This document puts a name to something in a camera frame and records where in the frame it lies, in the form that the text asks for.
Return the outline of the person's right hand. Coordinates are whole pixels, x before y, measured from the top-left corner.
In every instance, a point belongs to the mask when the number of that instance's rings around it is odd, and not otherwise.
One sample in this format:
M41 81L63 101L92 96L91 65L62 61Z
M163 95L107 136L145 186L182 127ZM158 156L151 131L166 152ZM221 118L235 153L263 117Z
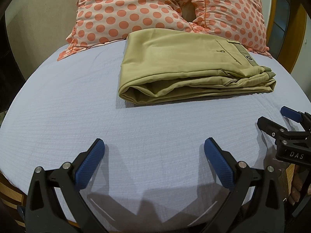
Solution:
M301 198L301 189L304 184L304 181L301 179L301 173L303 173L306 169L294 164L290 164L288 168L290 172L293 173L288 197L289 203L293 206L295 203L299 202Z

